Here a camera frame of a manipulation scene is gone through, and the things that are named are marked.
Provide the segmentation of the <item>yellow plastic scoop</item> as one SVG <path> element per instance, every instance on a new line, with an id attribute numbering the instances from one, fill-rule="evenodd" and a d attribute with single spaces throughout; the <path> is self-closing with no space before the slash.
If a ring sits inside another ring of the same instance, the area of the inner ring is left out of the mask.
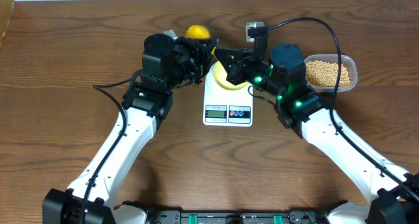
<path id="1" fill-rule="evenodd" d="M 186 31 L 186 43 L 194 50 L 204 54 L 214 55 L 219 39 L 212 37 L 205 26 L 193 25 Z"/>

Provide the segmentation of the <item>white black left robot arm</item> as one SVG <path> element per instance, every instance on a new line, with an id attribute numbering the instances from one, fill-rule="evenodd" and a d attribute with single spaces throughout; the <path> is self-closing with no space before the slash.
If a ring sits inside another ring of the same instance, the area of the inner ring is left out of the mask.
<path id="1" fill-rule="evenodd" d="M 43 200 L 43 223 L 146 223 L 147 212 L 123 204 L 118 192 L 134 161 L 156 134 L 173 104 L 174 88 L 200 84 L 213 61 L 217 38 L 148 36 L 142 68 L 116 102 L 117 121 L 82 174 L 65 191 L 51 189 Z"/>

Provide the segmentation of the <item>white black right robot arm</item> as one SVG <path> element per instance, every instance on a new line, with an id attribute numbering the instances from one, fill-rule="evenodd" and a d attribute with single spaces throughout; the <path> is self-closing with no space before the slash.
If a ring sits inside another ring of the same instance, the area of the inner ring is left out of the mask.
<path id="1" fill-rule="evenodd" d="M 247 81 L 276 97 L 274 109 L 291 128 L 325 153 L 356 185 L 367 205 L 348 201 L 319 213 L 318 223 L 417 223 L 418 176 L 394 164 L 351 130 L 306 81 L 306 65 L 297 45 L 274 47 L 269 61 L 262 50 L 218 48 L 215 57 L 227 81 Z"/>

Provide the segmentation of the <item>white digital kitchen scale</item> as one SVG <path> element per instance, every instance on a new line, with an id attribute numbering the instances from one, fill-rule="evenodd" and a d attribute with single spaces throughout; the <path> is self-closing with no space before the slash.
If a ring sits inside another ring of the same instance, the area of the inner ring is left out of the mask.
<path id="1" fill-rule="evenodd" d="M 206 126 L 250 127 L 253 124 L 250 86 L 248 82 L 229 83 L 222 64 L 213 64 L 205 79 L 202 122 Z"/>

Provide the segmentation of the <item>soybeans in container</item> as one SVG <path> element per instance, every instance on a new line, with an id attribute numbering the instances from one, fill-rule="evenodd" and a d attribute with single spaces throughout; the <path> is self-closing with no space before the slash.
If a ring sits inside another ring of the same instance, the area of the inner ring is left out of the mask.
<path id="1" fill-rule="evenodd" d="M 314 86 L 334 87 L 337 82 L 338 70 L 337 63 L 310 61 L 306 64 L 306 78 Z"/>

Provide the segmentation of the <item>clear plastic container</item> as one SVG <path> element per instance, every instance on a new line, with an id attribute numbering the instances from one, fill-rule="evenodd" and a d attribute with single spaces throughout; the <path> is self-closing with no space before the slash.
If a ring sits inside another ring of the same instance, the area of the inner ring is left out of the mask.
<path id="1" fill-rule="evenodd" d="M 341 56 L 342 69 L 338 92 L 353 89 L 358 82 L 355 62 L 346 55 Z M 316 92 L 333 93 L 338 77 L 338 56 L 336 54 L 315 54 L 304 60 L 306 79 Z"/>

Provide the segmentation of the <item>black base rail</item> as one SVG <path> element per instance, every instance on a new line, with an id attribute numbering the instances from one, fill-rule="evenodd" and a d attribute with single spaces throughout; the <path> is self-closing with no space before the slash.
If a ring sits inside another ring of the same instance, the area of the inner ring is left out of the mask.
<path id="1" fill-rule="evenodd" d="M 338 205 L 321 211 L 302 209 L 279 212 L 211 212 L 186 211 L 164 206 L 146 207 L 125 201 L 113 210 L 116 223 L 144 224 L 315 224 L 330 223 L 327 216 Z"/>

